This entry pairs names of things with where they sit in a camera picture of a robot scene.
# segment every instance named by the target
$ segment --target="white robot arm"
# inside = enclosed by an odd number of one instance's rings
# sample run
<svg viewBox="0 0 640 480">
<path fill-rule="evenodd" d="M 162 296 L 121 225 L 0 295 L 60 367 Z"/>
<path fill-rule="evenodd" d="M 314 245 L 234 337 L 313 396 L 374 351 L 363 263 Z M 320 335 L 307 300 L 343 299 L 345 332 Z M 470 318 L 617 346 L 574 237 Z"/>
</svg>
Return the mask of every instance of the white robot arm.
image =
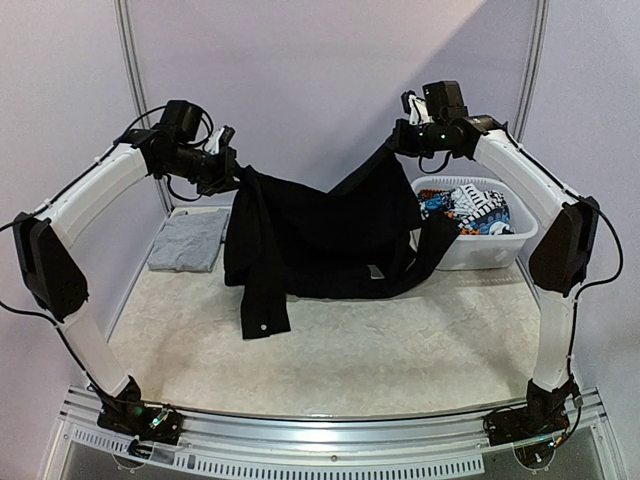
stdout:
<svg viewBox="0 0 640 480">
<path fill-rule="evenodd" d="M 546 232 L 529 262 L 540 298 L 541 330 L 527 407 L 517 414 L 508 410 L 488 417 L 491 442 L 564 427 L 564 401 L 570 395 L 579 397 L 568 356 L 575 289 L 585 278 L 595 236 L 597 215 L 590 205 L 596 204 L 553 177 L 491 117 L 470 117 L 456 82 L 423 88 L 425 99 L 413 92 L 403 95 L 410 119 L 396 122 L 388 145 L 413 157 L 450 151 L 454 158 L 475 160 L 523 199 Z M 186 178 L 201 195 L 238 188 L 235 150 L 229 147 L 233 129 L 214 134 L 211 124 L 205 141 L 190 143 L 202 114 L 193 104 L 170 101 L 153 128 L 127 129 L 70 188 L 13 222 L 24 282 L 37 303 L 52 313 L 62 340 L 95 386 L 103 402 L 99 425 L 141 440 L 176 443 L 182 416 L 141 400 L 139 387 L 119 365 L 91 316 L 86 279 L 68 250 L 100 212 L 145 176 Z"/>
<path fill-rule="evenodd" d="M 566 428 L 564 402 L 581 405 L 571 373 L 576 293 L 586 277 L 595 239 L 598 204 L 583 198 L 529 155 L 493 118 L 469 116 L 457 82 L 423 86 L 424 99 L 402 96 L 409 119 L 396 121 L 389 146 L 411 157 L 448 151 L 493 172 L 538 219 L 543 235 L 529 258 L 540 306 L 540 340 L 527 406 L 487 417 L 491 444 L 521 440 Z"/>
<path fill-rule="evenodd" d="M 178 175 L 201 195 L 237 188 L 233 129 L 213 131 L 210 117 L 186 101 L 167 103 L 150 130 L 128 128 L 71 185 L 32 214 L 12 223 L 23 280 L 46 317 L 89 377 L 103 403 L 98 424 L 140 441 L 175 444 L 183 417 L 146 405 L 135 380 L 120 366 L 91 314 L 87 281 L 69 254 L 78 236 L 116 198 L 149 175 Z M 194 144 L 202 115 L 208 136 Z"/>
</svg>

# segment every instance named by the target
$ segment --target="metal frame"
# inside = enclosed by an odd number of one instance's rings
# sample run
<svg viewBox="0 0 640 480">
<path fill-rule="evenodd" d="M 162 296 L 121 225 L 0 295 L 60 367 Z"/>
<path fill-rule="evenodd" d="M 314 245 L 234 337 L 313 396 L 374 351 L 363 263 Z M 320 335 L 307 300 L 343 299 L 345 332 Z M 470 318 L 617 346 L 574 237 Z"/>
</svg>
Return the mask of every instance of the metal frame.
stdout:
<svg viewBox="0 0 640 480">
<path fill-rule="evenodd" d="M 138 64 L 138 56 L 133 37 L 133 25 L 131 23 L 131 13 L 129 11 L 129 2 L 127 0 L 114 0 L 116 20 L 118 23 L 118 32 L 120 34 L 120 44 L 122 46 L 122 56 L 124 60 L 125 70 L 127 71 L 127 79 L 129 80 L 129 88 L 131 90 L 131 99 L 136 115 L 142 115 L 149 111 L 147 99 L 142 86 L 142 77 L 140 76 L 140 67 Z M 149 118 L 145 117 L 141 120 L 142 126 L 146 129 L 151 128 Z M 165 213 L 168 215 L 174 208 L 171 201 L 171 195 L 167 188 L 166 181 L 156 180 L 156 188 L 160 196 L 160 202 Z"/>
<path fill-rule="evenodd" d="M 587 391 L 584 401 L 579 428 L 591 429 L 605 478 L 624 479 L 597 390 Z M 523 404 L 519 400 L 504 406 Z M 57 419 L 55 449 L 45 479 L 61 478 L 72 442 L 139 461 L 126 454 L 130 438 L 96 426 L 100 406 L 93 393 L 69 390 Z M 575 421 L 577 412 L 571 402 L 567 407 Z M 482 422 L 490 409 L 393 420 L 249 418 L 179 409 L 186 416 L 180 443 L 177 447 L 156 444 L 151 460 L 145 463 L 232 479 L 460 478 L 484 472 L 483 454 L 512 448 L 489 446 Z"/>
<path fill-rule="evenodd" d="M 138 268 L 136 269 L 136 272 L 133 274 L 133 277 L 131 277 L 131 280 L 129 281 L 129 284 L 127 285 L 127 290 L 124 292 L 124 295 L 122 296 L 122 300 L 118 304 L 118 308 L 116 308 L 116 311 L 113 314 L 113 317 L 111 317 L 111 321 L 109 322 L 109 325 L 107 326 L 107 330 L 106 330 L 106 333 L 105 333 L 105 336 L 106 336 L 106 339 L 107 339 L 107 343 L 111 340 L 111 336 L 113 335 L 113 332 L 115 331 L 116 326 L 118 325 L 118 321 L 120 320 L 120 317 L 122 316 L 122 312 L 124 311 L 125 307 L 127 306 L 127 302 L 129 301 L 129 298 L 131 297 L 131 293 L 133 292 L 133 289 L 135 288 L 136 283 L 138 283 L 138 279 L 140 278 L 140 274 L 142 273 L 142 271 L 144 270 L 145 265 L 147 264 L 147 260 L 149 258 L 149 255 L 151 255 L 151 252 L 153 251 L 153 246 L 154 246 L 154 243 L 155 243 L 155 239 L 157 238 L 158 234 L 164 228 L 164 226 L 167 223 L 168 219 L 169 219 L 169 215 L 162 221 L 162 225 L 160 225 L 160 227 L 158 228 L 158 231 L 156 232 L 155 236 L 153 237 L 153 241 L 147 247 L 147 251 L 144 253 L 144 255 L 142 257 L 142 260 L 140 260 L 140 264 L 138 265 Z"/>
<path fill-rule="evenodd" d="M 536 1 L 536 13 L 531 31 L 531 40 L 529 41 L 529 53 L 527 55 L 527 63 L 525 65 L 524 78 L 520 90 L 520 101 L 516 113 L 516 120 L 513 126 L 513 136 L 518 141 L 522 141 L 531 110 L 531 102 L 533 101 L 540 59 L 542 57 L 544 36 L 547 29 L 549 3 L 550 0 Z"/>
</svg>

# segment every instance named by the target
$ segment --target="clothing pile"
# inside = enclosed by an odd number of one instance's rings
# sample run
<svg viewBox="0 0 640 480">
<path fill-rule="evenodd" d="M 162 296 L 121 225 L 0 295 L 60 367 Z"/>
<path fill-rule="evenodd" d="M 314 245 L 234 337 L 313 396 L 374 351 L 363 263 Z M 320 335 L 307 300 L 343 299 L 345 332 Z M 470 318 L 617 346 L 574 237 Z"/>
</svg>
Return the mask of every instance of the clothing pile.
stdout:
<svg viewBox="0 0 640 480">
<path fill-rule="evenodd" d="M 458 222 L 460 235 L 509 235 L 509 206 L 496 190 L 481 191 L 473 184 L 454 190 L 420 190 L 420 211 L 424 218 L 430 212 L 442 212 Z"/>
</svg>

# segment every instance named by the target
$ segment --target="white wall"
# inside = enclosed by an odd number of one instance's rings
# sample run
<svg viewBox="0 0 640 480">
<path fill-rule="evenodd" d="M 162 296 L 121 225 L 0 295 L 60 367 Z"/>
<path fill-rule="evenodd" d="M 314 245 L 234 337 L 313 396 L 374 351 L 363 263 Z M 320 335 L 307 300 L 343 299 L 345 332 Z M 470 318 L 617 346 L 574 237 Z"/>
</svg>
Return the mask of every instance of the white wall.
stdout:
<svg viewBox="0 0 640 480">
<path fill-rule="evenodd" d="M 513 120 L 534 6 L 137 0 L 132 19 L 150 106 L 197 102 L 236 128 L 241 164 L 328 189 L 391 133 L 405 90 L 459 80 L 471 112 Z M 416 176 L 415 162 L 406 164 Z M 460 161 L 449 172 L 481 171 L 474 166 Z"/>
<path fill-rule="evenodd" d="M 598 385 L 629 478 L 640 478 L 640 8 L 636 0 L 551 2 L 525 143 L 561 178 L 591 194 L 614 222 L 626 268 L 585 293 L 576 354 Z M 600 224 L 590 277 L 615 271 Z"/>
<path fill-rule="evenodd" d="M 112 2 L 5 0 L 0 14 L 0 223 L 31 211 L 134 118 Z M 136 186 L 73 254 L 103 331 L 163 219 Z M 0 298 L 34 308 L 12 235 L 0 235 Z M 44 321 L 0 311 L 0 478 L 33 480 L 75 365 Z"/>
</svg>

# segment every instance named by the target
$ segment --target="white plastic basket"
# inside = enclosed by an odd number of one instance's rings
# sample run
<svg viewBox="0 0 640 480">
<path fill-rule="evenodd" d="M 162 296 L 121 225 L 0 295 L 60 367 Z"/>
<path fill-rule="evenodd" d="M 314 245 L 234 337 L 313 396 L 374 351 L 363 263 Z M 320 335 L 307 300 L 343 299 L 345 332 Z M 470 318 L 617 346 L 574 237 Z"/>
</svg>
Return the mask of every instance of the white plastic basket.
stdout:
<svg viewBox="0 0 640 480">
<path fill-rule="evenodd" d="M 438 270 L 480 270 L 504 268 L 511 265 L 523 245 L 538 232 L 538 222 L 527 210 L 522 200 L 504 183 L 482 177 L 420 177 L 411 187 L 418 193 L 424 189 L 452 190 L 461 185 L 473 183 L 480 190 L 497 190 L 504 195 L 509 206 L 514 228 L 513 235 L 460 235 L 449 247 L 438 264 Z M 417 245 L 420 231 L 413 232 L 413 241 Z"/>
</svg>

